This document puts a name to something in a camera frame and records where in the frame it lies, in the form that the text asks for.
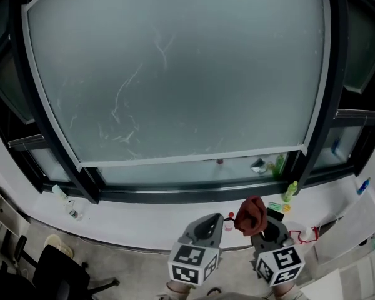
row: beige bin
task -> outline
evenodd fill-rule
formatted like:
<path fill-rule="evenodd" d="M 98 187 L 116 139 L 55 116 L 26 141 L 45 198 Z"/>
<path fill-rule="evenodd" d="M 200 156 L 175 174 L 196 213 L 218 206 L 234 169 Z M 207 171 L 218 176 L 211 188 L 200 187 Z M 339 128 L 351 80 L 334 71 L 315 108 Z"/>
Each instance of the beige bin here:
<path fill-rule="evenodd" d="M 44 247 L 46 246 L 53 246 L 56 249 L 59 249 L 62 253 L 69 256 L 71 259 L 74 257 L 73 250 L 65 243 L 63 243 L 63 241 L 57 234 L 52 234 L 47 237 L 46 241 L 44 242 Z"/>

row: chair seat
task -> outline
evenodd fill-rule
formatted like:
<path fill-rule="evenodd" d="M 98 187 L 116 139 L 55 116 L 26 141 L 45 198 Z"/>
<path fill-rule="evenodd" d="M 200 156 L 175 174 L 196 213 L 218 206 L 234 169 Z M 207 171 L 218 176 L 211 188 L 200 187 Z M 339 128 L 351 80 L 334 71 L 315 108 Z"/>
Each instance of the chair seat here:
<path fill-rule="evenodd" d="M 45 299 L 84 299 L 90 277 L 87 272 L 53 246 L 40 256 L 33 284 Z"/>

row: brown cloth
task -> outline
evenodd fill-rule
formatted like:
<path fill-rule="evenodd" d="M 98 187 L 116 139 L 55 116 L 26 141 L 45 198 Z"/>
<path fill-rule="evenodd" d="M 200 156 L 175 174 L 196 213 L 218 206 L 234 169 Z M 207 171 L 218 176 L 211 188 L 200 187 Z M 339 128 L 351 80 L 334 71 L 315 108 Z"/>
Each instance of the brown cloth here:
<path fill-rule="evenodd" d="M 235 229 L 243 232 L 243 236 L 255 236 L 267 228 L 267 211 L 263 200 L 253 196 L 247 198 L 240 206 L 235 219 Z"/>

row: green packet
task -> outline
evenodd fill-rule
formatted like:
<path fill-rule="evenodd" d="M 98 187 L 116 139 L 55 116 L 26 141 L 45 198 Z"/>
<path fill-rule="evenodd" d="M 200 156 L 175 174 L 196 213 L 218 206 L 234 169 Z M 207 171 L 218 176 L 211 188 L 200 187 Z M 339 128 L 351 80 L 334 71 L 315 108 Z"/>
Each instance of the green packet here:
<path fill-rule="evenodd" d="M 270 202 L 268 204 L 268 208 L 272 209 L 272 210 L 275 210 L 275 211 L 278 211 L 280 213 L 282 212 L 282 204 L 279 204 L 279 203 Z"/>

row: person's arm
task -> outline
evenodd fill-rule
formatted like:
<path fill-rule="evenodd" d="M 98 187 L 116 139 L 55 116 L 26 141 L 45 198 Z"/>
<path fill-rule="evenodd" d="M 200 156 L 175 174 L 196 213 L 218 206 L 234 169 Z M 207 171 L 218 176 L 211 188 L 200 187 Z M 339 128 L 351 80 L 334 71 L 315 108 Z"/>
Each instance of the person's arm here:
<path fill-rule="evenodd" d="M 171 280 L 166 284 L 164 292 L 156 296 L 156 299 L 186 300 L 190 293 L 190 289 L 191 287 L 187 284 Z"/>
<path fill-rule="evenodd" d="M 277 300 L 308 300 L 293 281 L 279 284 L 272 289 Z"/>

